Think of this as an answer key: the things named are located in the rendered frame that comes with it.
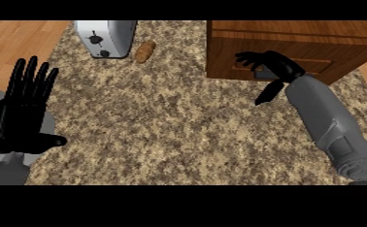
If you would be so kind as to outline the brown bread loaf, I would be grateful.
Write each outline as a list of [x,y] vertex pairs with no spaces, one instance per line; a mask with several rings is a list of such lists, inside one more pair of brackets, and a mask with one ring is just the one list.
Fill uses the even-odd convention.
[[156,49],[156,42],[147,41],[143,43],[141,47],[137,49],[135,53],[135,61],[138,63],[146,63],[153,55],[154,49]]

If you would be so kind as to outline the silver toaster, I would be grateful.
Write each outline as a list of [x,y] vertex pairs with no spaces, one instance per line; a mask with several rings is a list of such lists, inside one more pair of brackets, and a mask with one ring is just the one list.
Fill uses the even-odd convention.
[[75,31],[94,58],[120,59],[129,55],[137,20],[77,20]]

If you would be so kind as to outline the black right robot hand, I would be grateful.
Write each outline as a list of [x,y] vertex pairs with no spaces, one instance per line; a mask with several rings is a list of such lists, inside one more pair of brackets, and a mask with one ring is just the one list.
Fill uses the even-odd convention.
[[271,102],[285,88],[285,83],[292,83],[298,77],[304,76],[305,70],[286,55],[273,50],[245,51],[237,53],[236,57],[239,62],[245,62],[245,66],[252,65],[252,71],[264,65],[277,76],[277,80],[265,86],[255,99],[257,105]]

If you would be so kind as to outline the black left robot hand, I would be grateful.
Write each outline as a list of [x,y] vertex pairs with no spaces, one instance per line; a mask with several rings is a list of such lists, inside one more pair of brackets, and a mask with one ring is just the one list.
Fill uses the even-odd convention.
[[38,56],[17,62],[5,98],[0,100],[0,153],[40,154],[69,139],[40,132],[60,69],[38,66]]

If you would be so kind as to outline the grey cup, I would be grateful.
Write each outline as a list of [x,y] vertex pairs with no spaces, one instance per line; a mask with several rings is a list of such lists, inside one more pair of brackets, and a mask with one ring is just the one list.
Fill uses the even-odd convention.
[[261,69],[255,71],[254,77],[259,80],[277,80],[279,77],[271,72],[271,70],[267,68],[265,65],[261,66]]

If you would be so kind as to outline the brown wooden drawer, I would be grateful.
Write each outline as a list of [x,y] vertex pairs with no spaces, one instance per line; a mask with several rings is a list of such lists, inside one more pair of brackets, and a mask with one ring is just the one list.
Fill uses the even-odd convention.
[[274,50],[331,84],[367,63],[367,20],[212,20],[206,24],[206,76],[254,81],[261,71],[236,58]]

